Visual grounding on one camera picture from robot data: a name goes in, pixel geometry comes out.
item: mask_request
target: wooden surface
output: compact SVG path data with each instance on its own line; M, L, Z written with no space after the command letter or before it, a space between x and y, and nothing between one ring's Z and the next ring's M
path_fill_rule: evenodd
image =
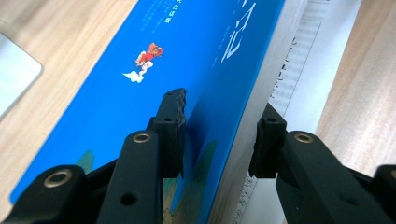
M345 165L396 164L396 1L363 0L317 135Z
M0 0L0 32L45 67L0 120L0 220L9 193L135 2ZM394 0L363 0L318 128L344 164L368 175L396 163L394 22Z

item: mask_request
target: blue book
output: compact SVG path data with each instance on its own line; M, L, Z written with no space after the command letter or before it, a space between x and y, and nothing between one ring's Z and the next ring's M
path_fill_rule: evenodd
M246 175L249 161L241 161L246 169L235 175L238 180L227 177L220 182L225 172L232 176L226 166L236 164L230 160L237 132L283 6L283 0L138 1L12 192L11 201L15 203L50 167L79 164L88 173L115 160L124 138L145 130L155 117L163 95L184 88L184 178L164 180L164 220L222 220L213 217L224 210L218 191L226 183L233 189L233 181L241 181L235 184L241 189L240 174ZM279 47L283 56L288 46L289 42ZM275 66L278 72L281 64ZM277 74L263 76L270 77L267 86L271 86ZM271 90L266 92L249 126L252 139Z

